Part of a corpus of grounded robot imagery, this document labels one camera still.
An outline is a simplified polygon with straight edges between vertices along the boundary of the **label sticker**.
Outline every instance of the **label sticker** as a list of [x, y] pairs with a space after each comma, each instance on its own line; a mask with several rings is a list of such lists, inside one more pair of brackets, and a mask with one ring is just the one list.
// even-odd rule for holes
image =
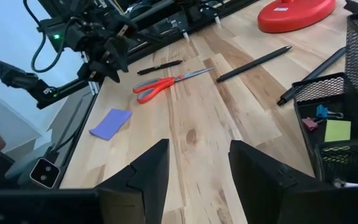
[[287, 7], [277, 7], [274, 9], [274, 11], [287, 11], [288, 8]]

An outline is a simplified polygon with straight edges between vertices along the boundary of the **wooden table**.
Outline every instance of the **wooden table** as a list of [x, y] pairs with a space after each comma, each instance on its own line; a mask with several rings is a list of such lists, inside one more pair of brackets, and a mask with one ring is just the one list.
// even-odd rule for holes
[[[170, 179], [163, 223], [246, 223], [229, 168], [229, 143], [241, 139], [264, 153], [313, 175], [293, 110], [279, 108], [284, 91], [346, 42], [349, 12], [337, 1], [331, 16], [309, 28], [264, 34], [257, 28], [261, 0], [130, 65], [121, 83], [106, 79], [81, 134], [61, 188], [94, 187], [120, 171], [162, 138], [170, 140]], [[214, 79], [285, 45], [287, 52], [224, 83]], [[148, 75], [153, 65], [184, 62]], [[212, 72], [177, 83], [140, 105], [135, 84], [215, 66]], [[344, 58], [325, 74], [344, 70]], [[89, 134], [111, 108], [131, 110], [131, 119], [110, 140]]]

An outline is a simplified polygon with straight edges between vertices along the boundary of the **mesh desk organizer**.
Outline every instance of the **mesh desk organizer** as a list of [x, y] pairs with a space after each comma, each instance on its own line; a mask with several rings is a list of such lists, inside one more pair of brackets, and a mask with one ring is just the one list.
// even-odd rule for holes
[[[296, 82], [293, 88], [296, 116], [316, 178], [358, 184], [358, 14], [347, 18], [345, 72]], [[306, 129], [302, 119], [314, 118], [318, 105], [342, 112], [341, 120], [351, 121], [350, 140], [324, 142], [326, 122]]]

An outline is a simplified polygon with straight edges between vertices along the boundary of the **scissors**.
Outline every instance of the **scissors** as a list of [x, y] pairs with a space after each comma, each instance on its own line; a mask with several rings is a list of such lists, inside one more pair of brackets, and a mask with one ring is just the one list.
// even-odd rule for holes
[[186, 73], [184, 75], [179, 75], [177, 77], [167, 77], [167, 78], [153, 78], [142, 83], [137, 84], [132, 90], [134, 93], [140, 93], [137, 96], [137, 101], [139, 103], [146, 103], [151, 100], [157, 93], [161, 90], [168, 88], [175, 84], [176, 82], [185, 80], [187, 78], [194, 77], [196, 75], [202, 74], [204, 72], [208, 72], [215, 67], [212, 68], [204, 68], [195, 72]]

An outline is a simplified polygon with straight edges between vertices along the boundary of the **scissor blade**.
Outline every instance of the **scissor blade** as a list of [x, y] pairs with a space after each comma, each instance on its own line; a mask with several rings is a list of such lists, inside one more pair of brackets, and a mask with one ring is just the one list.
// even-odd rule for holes
[[184, 79], [187, 79], [187, 78], [191, 78], [191, 77], [194, 77], [196, 75], [199, 75], [199, 74], [202, 74], [204, 72], [208, 72], [212, 69], [214, 69], [215, 67], [212, 67], [212, 68], [204, 68], [204, 69], [201, 69], [201, 70], [198, 70], [198, 71], [195, 71], [195, 72], [190, 72], [190, 73], [187, 73], [187, 74], [184, 74], [183, 78], [177, 80], [177, 81], [180, 81], [180, 80], [184, 80]]

